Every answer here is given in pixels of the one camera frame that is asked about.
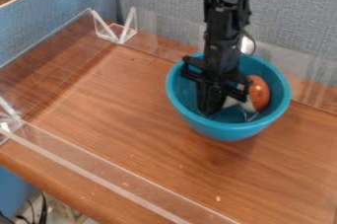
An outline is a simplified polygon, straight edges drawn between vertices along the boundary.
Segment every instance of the bowl rim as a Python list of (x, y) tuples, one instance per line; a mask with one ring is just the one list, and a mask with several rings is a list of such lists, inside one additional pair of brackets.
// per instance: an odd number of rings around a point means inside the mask
[[(203, 54), (204, 54), (203, 52), (197, 52), (197, 53), (192, 54), (191, 56), (201, 56)], [(173, 94), (173, 76), (175, 76), (177, 70), (183, 66), (183, 61), (180, 61), (173, 66), (173, 68), (171, 69), (171, 71), (168, 73), (167, 93), (168, 93), (168, 98), (172, 102), (173, 106), (177, 108), (179, 112), (185, 117), (191, 118), (192, 120), (197, 121), (201, 124), (205, 124), (209, 127), (219, 127), (219, 128), (231, 127), (231, 129), (247, 129), (247, 128), (252, 128), (252, 127), (264, 126), (264, 125), (271, 124), (284, 114), (284, 112), (288, 109), (289, 102), (291, 102), (291, 86), (289, 86), (288, 80), (285, 79), (280, 70), (265, 59), (257, 57), (256, 55), (251, 55), (247, 57), (259, 61), (261, 64), (264, 64), (267, 67), (269, 67), (275, 71), (279, 79), (281, 80), (281, 85), (284, 88), (284, 98), (281, 100), (281, 104), (279, 105), (277, 109), (265, 117), (263, 117), (257, 120), (249, 121), (249, 122), (240, 122), (240, 123), (219, 122), (219, 121), (208, 119), (207, 117), (201, 117), (181, 104), (180, 100), (177, 99), (177, 97)]]

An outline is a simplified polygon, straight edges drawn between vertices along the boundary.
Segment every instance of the orange object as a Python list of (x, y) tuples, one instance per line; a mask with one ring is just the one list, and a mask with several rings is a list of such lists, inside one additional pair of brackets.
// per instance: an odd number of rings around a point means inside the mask
[(249, 88), (249, 98), (256, 112), (260, 112), (269, 104), (271, 88), (260, 76), (251, 75), (249, 79), (253, 81), (253, 85)]

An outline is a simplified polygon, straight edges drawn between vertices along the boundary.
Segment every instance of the teal bowl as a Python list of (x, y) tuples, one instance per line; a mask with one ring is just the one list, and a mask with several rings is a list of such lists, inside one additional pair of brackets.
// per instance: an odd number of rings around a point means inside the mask
[(203, 135), (221, 141), (237, 141), (259, 134), (284, 114), (291, 102), (289, 83), (277, 68), (263, 58), (241, 56), (240, 69), (245, 75), (261, 76), (272, 91), (269, 106), (253, 121), (247, 122), (241, 108), (223, 110), (213, 117), (200, 114), (196, 104), (196, 86), (181, 77), (179, 62), (167, 79), (168, 98), (189, 126)]

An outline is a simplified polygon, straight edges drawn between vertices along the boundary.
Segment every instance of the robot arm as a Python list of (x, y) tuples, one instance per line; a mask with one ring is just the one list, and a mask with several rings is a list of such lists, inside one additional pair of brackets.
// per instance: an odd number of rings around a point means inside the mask
[(221, 110), (228, 97), (247, 102), (252, 82), (240, 72), (239, 64), (240, 42), (251, 15), (249, 0), (204, 0), (204, 58), (187, 56), (181, 75), (196, 82), (197, 107), (205, 115)]

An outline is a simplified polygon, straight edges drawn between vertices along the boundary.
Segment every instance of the wooden table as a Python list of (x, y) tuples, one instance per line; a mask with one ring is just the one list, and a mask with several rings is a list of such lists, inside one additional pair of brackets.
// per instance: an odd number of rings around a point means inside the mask
[[(27, 121), (240, 223), (336, 224), (336, 115), (292, 103), (259, 136), (215, 141), (169, 103), (171, 67), (97, 40), (81, 20), (2, 70), (2, 96)], [(0, 164), (101, 223), (169, 223), (14, 141)]]

